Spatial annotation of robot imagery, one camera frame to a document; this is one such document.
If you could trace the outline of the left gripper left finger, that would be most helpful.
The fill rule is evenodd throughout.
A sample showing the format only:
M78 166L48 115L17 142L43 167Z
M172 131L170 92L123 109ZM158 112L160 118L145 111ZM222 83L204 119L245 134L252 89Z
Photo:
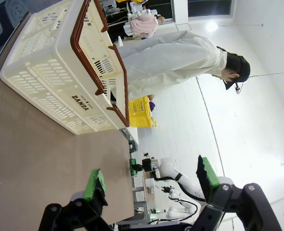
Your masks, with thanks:
M92 170L86 189L73 195L66 206L46 206L39 225L40 231L112 231L113 228L102 218L106 184L100 169Z

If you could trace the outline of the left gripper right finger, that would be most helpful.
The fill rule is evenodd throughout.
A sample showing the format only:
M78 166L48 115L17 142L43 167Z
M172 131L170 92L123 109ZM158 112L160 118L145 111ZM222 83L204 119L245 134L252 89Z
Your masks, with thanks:
M246 231L282 230L258 184L249 183L240 189L221 183L208 159L202 156L198 157L196 174L207 204L191 230L216 231L226 213L235 213Z

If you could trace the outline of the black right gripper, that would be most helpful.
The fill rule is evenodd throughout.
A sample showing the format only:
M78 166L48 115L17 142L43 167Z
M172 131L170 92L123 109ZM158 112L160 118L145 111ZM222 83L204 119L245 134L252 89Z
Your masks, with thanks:
M136 167L139 164L137 164L137 161L135 158L131 158L129 160L129 164L131 167ZM140 165L139 169L130 169L130 175L131 176L137 176L139 172L142 170L144 171L152 171L152 160L150 158L146 158L142 160L142 164Z

